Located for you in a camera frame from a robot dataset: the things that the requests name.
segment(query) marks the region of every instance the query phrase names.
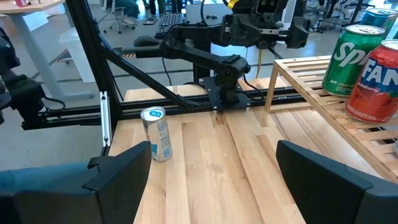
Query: wooden slats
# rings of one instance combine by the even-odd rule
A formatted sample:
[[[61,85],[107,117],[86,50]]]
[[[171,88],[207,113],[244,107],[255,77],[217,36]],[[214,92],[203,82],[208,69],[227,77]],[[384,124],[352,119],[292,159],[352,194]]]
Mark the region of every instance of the wooden slats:
[[[398,126],[398,117],[393,117],[385,124],[371,124],[358,121],[346,113],[347,97],[330,95],[321,89],[329,59],[311,57],[276,60],[274,73],[281,74],[384,178],[398,183],[398,157],[390,144],[381,144],[383,140],[398,138],[398,130],[394,129]],[[292,108],[293,104],[278,105],[277,108],[270,107],[268,111]]]
[[[311,105],[307,102],[302,102],[302,103],[290,103],[287,105],[274,105],[271,106],[271,110],[273,112],[277,111],[284,111],[284,110],[292,110],[292,109],[307,109],[311,108]]]

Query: keyboard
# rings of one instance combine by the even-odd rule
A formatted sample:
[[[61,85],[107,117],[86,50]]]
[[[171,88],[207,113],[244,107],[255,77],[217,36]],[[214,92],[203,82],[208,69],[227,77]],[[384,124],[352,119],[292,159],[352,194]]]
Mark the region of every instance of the keyboard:
[[[183,14],[182,13],[173,13],[167,14],[162,17],[160,20],[160,24],[157,28],[155,38],[163,39],[166,37],[167,32],[170,27],[174,24],[180,24],[183,22]]]

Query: sprite can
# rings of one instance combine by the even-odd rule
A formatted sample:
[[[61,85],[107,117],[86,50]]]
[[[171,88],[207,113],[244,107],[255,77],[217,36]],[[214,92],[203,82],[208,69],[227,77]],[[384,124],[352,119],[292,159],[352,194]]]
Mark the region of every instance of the sprite can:
[[[369,54],[384,39],[384,29],[352,25],[340,35],[330,59],[322,87],[332,95],[348,96]]]

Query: fanta can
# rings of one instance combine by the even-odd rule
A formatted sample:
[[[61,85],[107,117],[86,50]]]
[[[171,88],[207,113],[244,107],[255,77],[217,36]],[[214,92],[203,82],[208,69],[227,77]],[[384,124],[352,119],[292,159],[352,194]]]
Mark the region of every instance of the fanta can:
[[[346,102],[356,119],[385,123],[398,109],[398,40],[383,40],[374,49]]]

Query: metal pole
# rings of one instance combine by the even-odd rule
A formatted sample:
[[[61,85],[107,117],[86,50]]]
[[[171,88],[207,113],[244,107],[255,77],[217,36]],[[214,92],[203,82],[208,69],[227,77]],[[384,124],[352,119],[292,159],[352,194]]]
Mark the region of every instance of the metal pole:
[[[112,71],[99,47],[102,44],[102,40],[99,37],[98,25],[91,15],[87,0],[66,0],[66,4],[75,23],[98,89],[99,91],[108,92],[109,106],[111,108],[111,127],[114,133],[118,121],[122,118],[122,109],[114,86]]]

